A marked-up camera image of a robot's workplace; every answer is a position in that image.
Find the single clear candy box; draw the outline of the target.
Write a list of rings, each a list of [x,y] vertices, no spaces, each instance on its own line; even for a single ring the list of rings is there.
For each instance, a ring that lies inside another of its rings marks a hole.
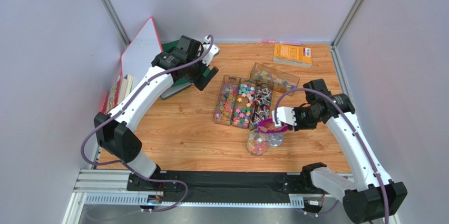
[[[255,63],[250,71],[250,79],[273,84],[273,90],[284,94],[287,91],[296,89],[299,85],[300,77]]]

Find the purple plastic scoop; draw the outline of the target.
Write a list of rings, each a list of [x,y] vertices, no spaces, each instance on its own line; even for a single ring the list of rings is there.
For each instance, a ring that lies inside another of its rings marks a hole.
[[[282,124],[275,124],[272,118],[262,120],[258,123],[257,129],[263,134],[284,133],[288,131],[288,127]]]

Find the three-compartment clear candy box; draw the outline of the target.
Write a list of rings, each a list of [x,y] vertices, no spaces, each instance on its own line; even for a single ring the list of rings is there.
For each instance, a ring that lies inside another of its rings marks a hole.
[[[255,129],[270,118],[274,93],[272,83],[241,77],[223,77],[213,113],[216,124]]]

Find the clear plastic jar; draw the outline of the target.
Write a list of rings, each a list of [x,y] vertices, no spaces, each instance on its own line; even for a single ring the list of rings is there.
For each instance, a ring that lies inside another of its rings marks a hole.
[[[269,135],[258,129],[250,131],[247,141],[247,150],[252,155],[263,155],[268,147]]]

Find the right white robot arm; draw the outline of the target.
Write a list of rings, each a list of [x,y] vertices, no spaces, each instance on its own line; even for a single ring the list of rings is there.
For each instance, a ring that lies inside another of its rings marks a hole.
[[[403,182],[395,182],[369,146],[350,98],[332,94],[323,79],[303,85],[306,103],[293,109],[295,131],[314,129],[318,123],[329,128],[349,164],[350,182],[324,164],[304,167],[313,187],[320,188],[343,204],[353,223],[382,220],[390,223],[408,194]]]

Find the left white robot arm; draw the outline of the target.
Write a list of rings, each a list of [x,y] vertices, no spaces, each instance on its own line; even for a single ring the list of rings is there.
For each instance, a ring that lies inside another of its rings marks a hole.
[[[181,36],[177,46],[155,56],[142,80],[131,93],[108,114],[98,113],[94,118],[98,145],[118,158],[119,162],[145,178],[157,171],[154,163],[143,151],[141,140],[134,134],[148,109],[179,79],[186,79],[202,91],[218,73],[211,61],[219,53],[213,35],[202,42]]]

